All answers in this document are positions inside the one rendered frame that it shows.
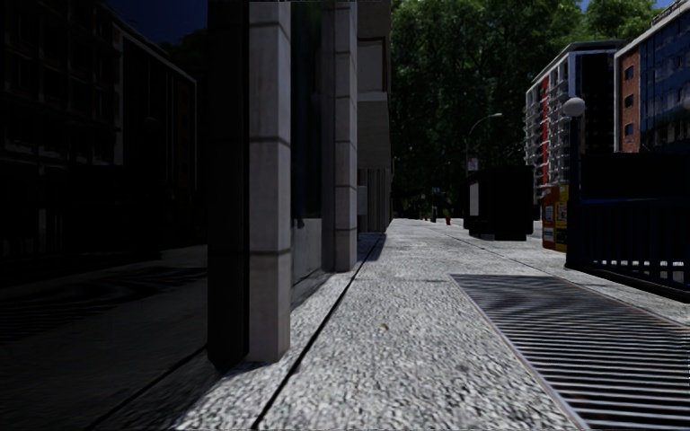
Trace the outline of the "pale concrete building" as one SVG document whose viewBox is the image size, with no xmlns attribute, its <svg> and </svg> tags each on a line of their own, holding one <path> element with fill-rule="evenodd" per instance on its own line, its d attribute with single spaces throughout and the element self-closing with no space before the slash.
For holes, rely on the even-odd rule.
<svg viewBox="0 0 690 431">
<path fill-rule="evenodd" d="M 387 174 L 392 0 L 0 0 L 0 376 L 289 347 Z"/>
</svg>

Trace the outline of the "grey street lamp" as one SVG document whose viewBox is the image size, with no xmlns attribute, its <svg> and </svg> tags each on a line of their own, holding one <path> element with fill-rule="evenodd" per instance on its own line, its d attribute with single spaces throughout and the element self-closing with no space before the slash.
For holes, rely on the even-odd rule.
<svg viewBox="0 0 690 431">
<path fill-rule="evenodd" d="M 500 118 L 503 116 L 502 112 L 495 112 L 489 115 L 486 115 L 478 120 L 476 120 L 473 125 L 470 128 L 469 133 L 467 134 L 467 138 L 465 140 L 465 162 L 464 162 L 464 167 L 465 167 L 465 177 L 467 177 L 470 173 L 470 159 L 471 159 L 471 146 L 472 146 L 472 133 L 474 130 L 484 121 L 487 119 L 492 119 L 492 118 Z"/>
</svg>

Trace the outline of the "black bus shelter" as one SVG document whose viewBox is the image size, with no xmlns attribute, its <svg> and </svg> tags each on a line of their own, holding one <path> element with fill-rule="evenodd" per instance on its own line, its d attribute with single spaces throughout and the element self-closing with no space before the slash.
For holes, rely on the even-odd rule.
<svg viewBox="0 0 690 431">
<path fill-rule="evenodd" d="M 464 228 L 475 237 L 524 241 L 534 232 L 534 168 L 495 166 L 467 177 Z"/>
</svg>

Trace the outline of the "trees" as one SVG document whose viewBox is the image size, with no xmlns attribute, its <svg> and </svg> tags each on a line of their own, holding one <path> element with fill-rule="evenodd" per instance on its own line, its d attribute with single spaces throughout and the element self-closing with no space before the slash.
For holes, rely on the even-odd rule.
<svg viewBox="0 0 690 431">
<path fill-rule="evenodd" d="M 671 0 L 392 0 L 392 204 L 461 211 L 465 140 L 481 166 L 524 160 L 525 93 L 575 41 L 631 40 Z"/>
</svg>

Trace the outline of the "red and yellow booth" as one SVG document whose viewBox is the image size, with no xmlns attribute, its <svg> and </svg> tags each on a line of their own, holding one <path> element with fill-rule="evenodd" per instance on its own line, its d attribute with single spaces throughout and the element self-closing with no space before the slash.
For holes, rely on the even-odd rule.
<svg viewBox="0 0 690 431">
<path fill-rule="evenodd" d="M 550 186 L 542 199 L 542 244 L 546 249 L 567 250 L 567 213 L 569 186 Z"/>
</svg>

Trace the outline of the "white balcony building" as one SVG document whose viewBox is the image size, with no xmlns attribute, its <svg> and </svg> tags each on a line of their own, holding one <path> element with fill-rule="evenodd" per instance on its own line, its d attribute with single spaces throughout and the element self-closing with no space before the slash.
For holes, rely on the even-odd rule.
<svg viewBox="0 0 690 431">
<path fill-rule="evenodd" d="M 563 104 L 581 98 L 583 152 L 614 151 L 614 56 L 622 40 L 591 40 L 567 45 L 532 81 L 525 95 L 525 160 L 535 167 L 535 200 L 550 186 L 569 181 L 570 118 Z"/>
</svg>

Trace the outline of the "dark stairway railing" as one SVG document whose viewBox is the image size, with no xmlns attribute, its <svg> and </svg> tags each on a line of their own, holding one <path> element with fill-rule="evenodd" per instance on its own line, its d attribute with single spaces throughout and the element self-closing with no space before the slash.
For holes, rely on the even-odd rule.
<svg viewBox="0 0 690 431">
<path fill-rule="evenodd" d="M 566 268 L 690 303 L 690 150 L 588 154 L 570 119 Z"/>
</svg>

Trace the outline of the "blue glass brick building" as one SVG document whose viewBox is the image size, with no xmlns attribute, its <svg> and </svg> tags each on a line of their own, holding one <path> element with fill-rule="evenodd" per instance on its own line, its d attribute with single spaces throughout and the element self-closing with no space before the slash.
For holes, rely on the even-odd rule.
<svg viewBox="0 0 690 431">
<path fill-rule="evenodd" d="M 614 149 L 690 154 L 690 0 L 615 53 Z"/>
</svg>

